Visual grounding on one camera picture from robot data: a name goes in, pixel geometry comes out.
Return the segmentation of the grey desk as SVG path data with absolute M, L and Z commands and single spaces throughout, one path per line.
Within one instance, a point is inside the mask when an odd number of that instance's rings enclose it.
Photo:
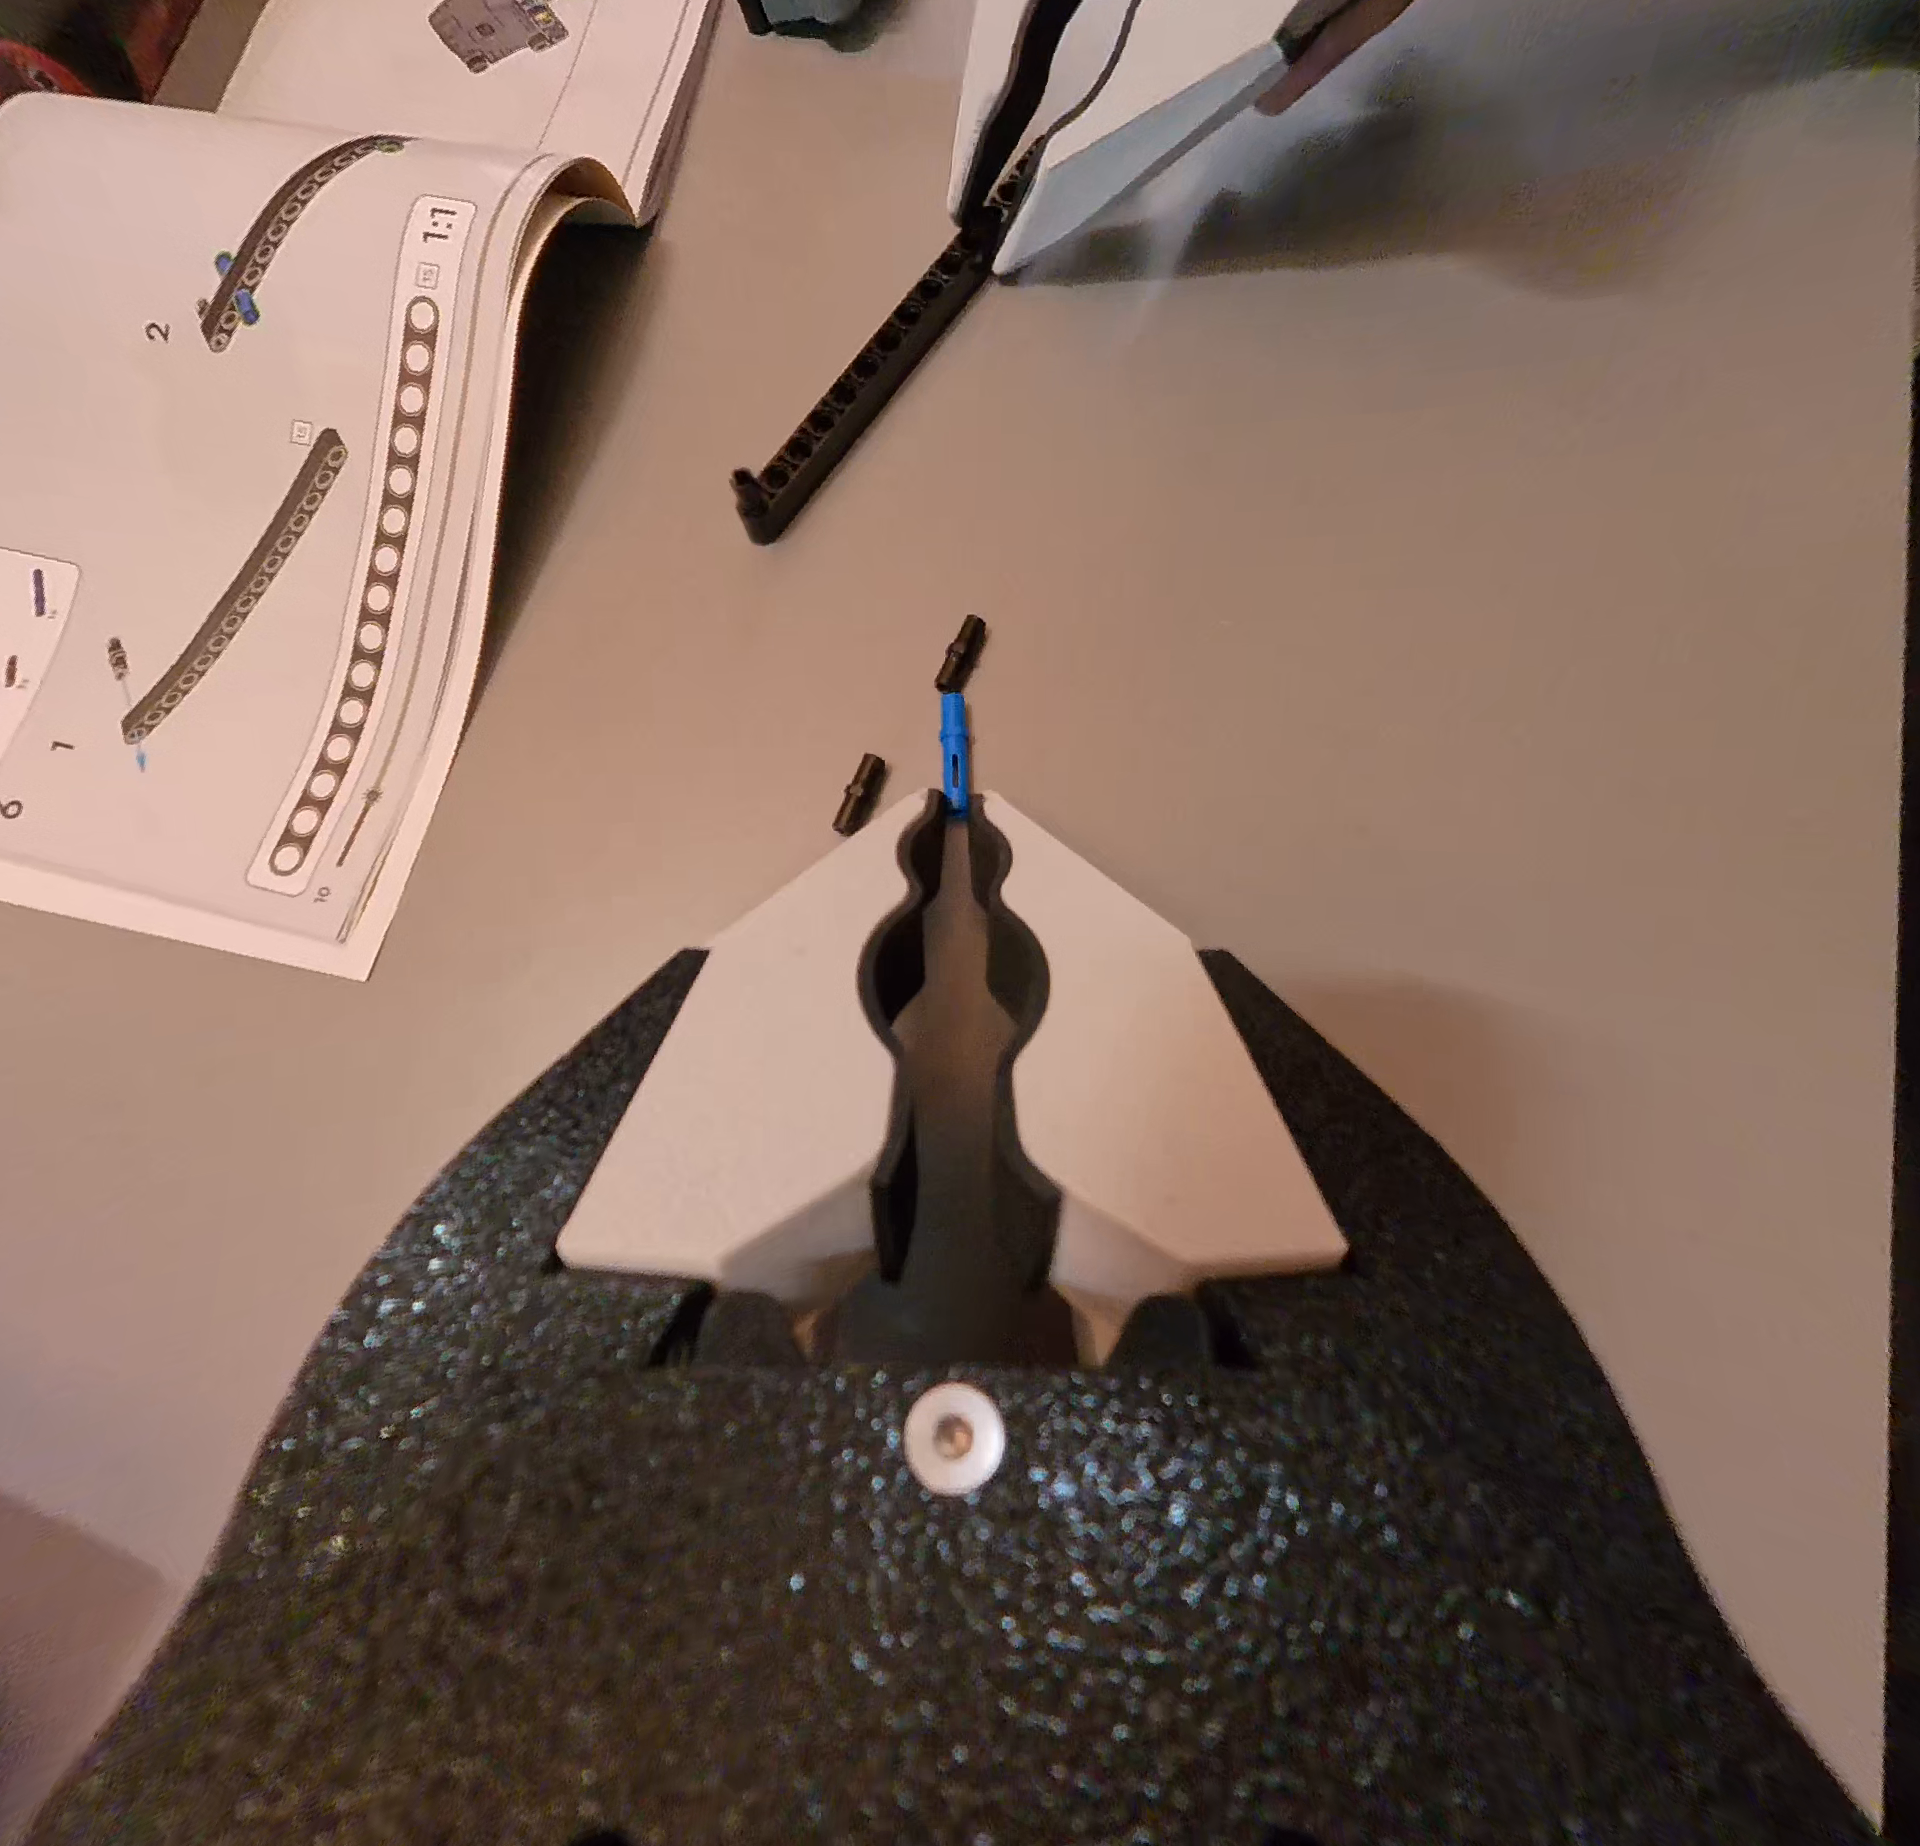
M 1905 0 L 1415 0 L 968 310 L 788 537 L 765 459 L 947 236 L 971 0 L 727 6 L 655 234 L 527 308 L 468 739 L 355 987 L 3 909 L 3 1840 L 435 1172 L 977 776 L 1501 1209 L 1876 1806 L 1908 608 Z

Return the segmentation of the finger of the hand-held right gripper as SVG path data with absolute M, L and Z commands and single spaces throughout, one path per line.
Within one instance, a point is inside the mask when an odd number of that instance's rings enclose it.
M 997 275 L 1017 275 L 1086 230 L 1283 82 L 1352 3 L 1086 0 L 1014 157 L 1041 145 Z
M 1039 110 L 1086 0 L 974 0 L 947 184 L 947 216 L 977 224 Z

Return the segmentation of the long black perforated beam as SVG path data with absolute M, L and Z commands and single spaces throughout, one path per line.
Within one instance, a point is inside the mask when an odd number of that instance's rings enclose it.
M 791 435 L 758 468 L 733 470 L 737 517 L 755 545 L 774 545 L 800 517 L 888 400 L 991 283 L 1001 240 L 1037 170 L 1041 145 L 1001 174 L 980 216 L 900 297 Z

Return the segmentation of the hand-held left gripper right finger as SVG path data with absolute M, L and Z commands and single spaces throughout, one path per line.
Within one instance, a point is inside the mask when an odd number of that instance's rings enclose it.
M 1336 1271 L 1347 1241 L 1187 935 L 998 795 L 998 903 L 1046 998 L 1010 1063 L 1017 1139 L 1061 1193 L 1047 1280 L 1084 1361 L 1137 1304 Z

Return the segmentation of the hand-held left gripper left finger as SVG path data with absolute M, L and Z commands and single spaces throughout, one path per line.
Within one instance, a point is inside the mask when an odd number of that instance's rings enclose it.
M 947 805 L 879 814 L 707 946 L 557 1240 L 693 1287 L 666 1355 L 934 1355 L 962 1332 L 962 1195 L 926 1170 L 898 1017 L 925 984 Z

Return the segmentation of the open instruction booklet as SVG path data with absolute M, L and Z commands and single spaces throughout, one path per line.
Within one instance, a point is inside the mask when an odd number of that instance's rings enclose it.
M 1 120 L 3 900 L 364 981 L 464 736 L 521 310 L 717 0 L 270 0 Z

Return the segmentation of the toy truck set box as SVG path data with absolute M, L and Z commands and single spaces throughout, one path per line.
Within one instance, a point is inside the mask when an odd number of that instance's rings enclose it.
M 152 104 L 204 0 L 1 0 L 1 97 Z

